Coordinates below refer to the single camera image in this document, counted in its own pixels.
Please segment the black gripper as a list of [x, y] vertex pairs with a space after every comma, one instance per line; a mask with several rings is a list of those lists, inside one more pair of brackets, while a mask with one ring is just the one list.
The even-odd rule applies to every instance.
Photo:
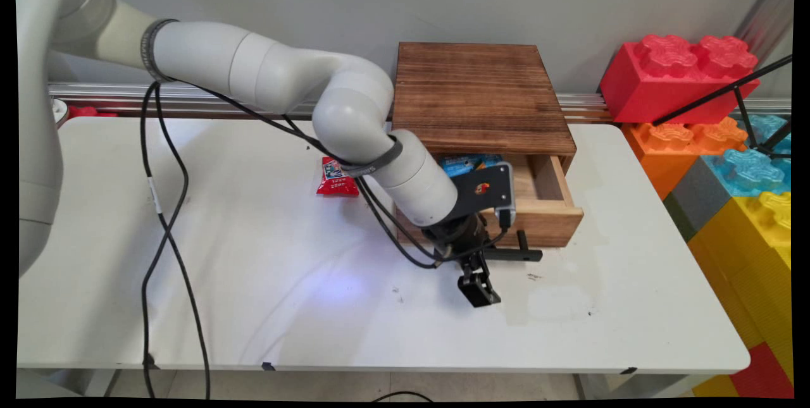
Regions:
[[433, 244], [436, 261], [464, 259], [463, 274], [458, 278], [458, 290], [472, 307], [498, 304], [501, 297], [490, 281], [490, 271], [483, 255], [474, 255], [495, 245], [499, 236], [492, 237], [488, 221], [482, 214], [471, 214], [423, 228], [421, 234]]

